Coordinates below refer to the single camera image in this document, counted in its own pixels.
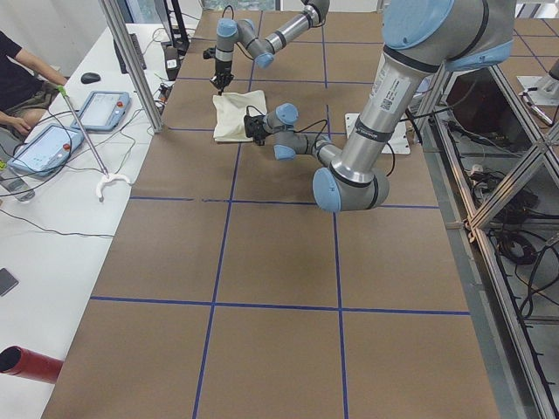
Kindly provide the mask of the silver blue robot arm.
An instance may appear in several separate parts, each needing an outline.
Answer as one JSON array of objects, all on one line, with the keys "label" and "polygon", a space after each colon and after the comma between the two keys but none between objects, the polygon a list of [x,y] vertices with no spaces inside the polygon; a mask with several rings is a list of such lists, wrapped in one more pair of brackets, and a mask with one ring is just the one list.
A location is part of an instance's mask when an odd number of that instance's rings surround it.
[{"label": "silver blue robot arm", "polygon": [[296,132],[297,108],[286,103],[266,115],[244,117],[256,142],[271,135],[279,160],[312,155],[322,167],[313,193],[325,211],[369,210],[390,185],[374,167],[421,82],[443,66],[477,70],[505,61],[514,30],[513,1],[392,1],[383,13],[383,66],[343,148],[324,135]]},{"label": "silver blue robot arm", "polygon": [[204,58],[212,58],[215,72],[211,84],[221,95],[233,81],[232,64],[236,45],[241,45],[246,54],[262,69],[267,68],[276,54],[300,35],[325,24],[329,12],[328,0],[302,1],[303,9],[266,37],[257,34],[251,19],[235,20],[221,17],[217,23],[217,39],[213,48],[204,51]]}]

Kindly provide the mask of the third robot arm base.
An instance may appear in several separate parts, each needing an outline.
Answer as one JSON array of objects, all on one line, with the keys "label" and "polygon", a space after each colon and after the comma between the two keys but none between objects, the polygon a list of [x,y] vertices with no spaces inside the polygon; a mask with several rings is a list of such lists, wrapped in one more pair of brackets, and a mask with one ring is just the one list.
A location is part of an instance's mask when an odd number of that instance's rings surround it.
[{"label": "third robot arm base", "polygon": [[519,95],[536,106],[558,105],[558,61],[544,76],[518,76],[522,90]]}]

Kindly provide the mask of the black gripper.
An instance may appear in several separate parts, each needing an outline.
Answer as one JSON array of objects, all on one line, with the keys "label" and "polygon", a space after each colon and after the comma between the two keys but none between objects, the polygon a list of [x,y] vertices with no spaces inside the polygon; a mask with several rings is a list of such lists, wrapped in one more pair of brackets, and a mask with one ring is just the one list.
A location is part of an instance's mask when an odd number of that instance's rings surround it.
[{"label": "black gripper", "polygon": [[264,115],[259,115],[259,131],[256,136],[253,137],[253,142],[258,146],[262,147],[266,144],[266,137],[270,135],[270,133],[265,128],[264,122]]},{"label": "black gripper", "polygon": [[232,82],[234,75],[231,73],[232,62],[215,60],[215,73],[210,82],[217,89],[217,94],[222,95],[224,89]]}]

